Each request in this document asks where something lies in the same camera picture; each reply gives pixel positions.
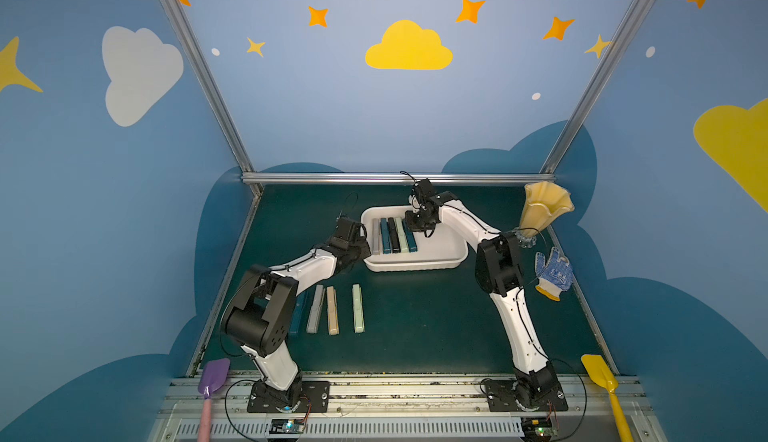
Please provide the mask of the black pliers group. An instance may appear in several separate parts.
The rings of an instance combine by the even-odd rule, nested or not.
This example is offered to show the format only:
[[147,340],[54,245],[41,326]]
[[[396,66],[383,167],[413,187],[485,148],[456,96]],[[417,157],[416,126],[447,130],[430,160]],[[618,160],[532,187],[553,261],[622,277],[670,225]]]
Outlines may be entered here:
[[387,218],[387,227],[388,227],[388,233],[390,237],[391,247],[393,253],[400,253],[401,252],[401,244],[399,241],[399,236],[395,224],[395,220],[393,217]]

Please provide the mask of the white plastic storage box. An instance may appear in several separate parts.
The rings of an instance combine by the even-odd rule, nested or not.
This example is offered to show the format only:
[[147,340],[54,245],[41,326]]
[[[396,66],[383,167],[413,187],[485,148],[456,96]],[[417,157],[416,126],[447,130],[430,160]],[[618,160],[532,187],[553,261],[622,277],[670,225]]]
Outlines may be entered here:
[[367,228],[367,240],[371,248],[371,255],[364,260],[367,267],[373,272],[394,272],[451,269],[459,266],[468,255],[468,246],[456,231],[444,224],[438,225],[431,237],[420,232],[414,233],[417,252],[383,254],[381,240],[381,253],[372,254],[372,220],[401,217],[404,225],[407,210],[411,210],[411,207],[378,206],[370,207],[362,213],[361,221]]

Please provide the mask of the beige pliers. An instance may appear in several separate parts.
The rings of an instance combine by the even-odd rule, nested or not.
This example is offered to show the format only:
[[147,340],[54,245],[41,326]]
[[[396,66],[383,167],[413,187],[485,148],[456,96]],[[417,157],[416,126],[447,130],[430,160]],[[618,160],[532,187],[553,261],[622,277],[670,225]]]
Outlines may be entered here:
[[337,294],[334,287],[329,286],[326,288],[326,300],[327,300],[328,333],[331,336],[338,335],[340,332],[340,328],[339,328],[339,320],[338,320]]

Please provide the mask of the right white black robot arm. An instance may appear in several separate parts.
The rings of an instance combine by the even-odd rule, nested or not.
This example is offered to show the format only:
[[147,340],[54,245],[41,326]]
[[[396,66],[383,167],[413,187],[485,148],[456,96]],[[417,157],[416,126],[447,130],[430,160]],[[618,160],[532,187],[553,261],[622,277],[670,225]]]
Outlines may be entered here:
[[476,282],[497,308],[511,347],[517,405],[529,411],[546,406],[558,396],[561,385],[527,308],[520,244],[514,232],[488,225],[455,194],[437,191],[427,178],[414,180],[411,204],[405,216],[411,231],[430,235],[437,226],[446,225],[475,250]]

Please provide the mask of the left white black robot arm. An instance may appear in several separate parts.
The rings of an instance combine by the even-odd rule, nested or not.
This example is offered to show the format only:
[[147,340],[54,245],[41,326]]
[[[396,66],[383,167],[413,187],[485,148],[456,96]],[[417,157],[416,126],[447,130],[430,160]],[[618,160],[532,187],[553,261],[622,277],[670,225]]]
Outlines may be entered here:
[[219,327],[259,369],[253,393],[260,409],[288,412],[302,402],[302,372],[286,344],[298,295],[370,255],[365,225],[340,216],[332,236],[306,255],[245,272]]

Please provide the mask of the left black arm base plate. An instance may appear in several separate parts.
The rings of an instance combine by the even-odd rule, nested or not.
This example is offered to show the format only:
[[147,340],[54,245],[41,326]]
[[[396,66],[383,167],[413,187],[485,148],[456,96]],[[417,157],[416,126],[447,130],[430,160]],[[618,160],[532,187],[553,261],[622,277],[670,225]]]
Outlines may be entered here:
[[325,413],[328,410],[330,383],[301,381],[286,391],[278,391],[264,381],[256,381],[250,392],[248,413]]

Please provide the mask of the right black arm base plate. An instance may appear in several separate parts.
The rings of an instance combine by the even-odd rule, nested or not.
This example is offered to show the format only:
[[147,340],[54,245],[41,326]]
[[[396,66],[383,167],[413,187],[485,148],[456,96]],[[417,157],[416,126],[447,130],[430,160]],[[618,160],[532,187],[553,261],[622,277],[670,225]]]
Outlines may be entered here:
[[569,406],[560,383],[543,394],[535,394],[523,382],[512,379],[483,379],[481,392],[491,412],[557,412],[567,411]]

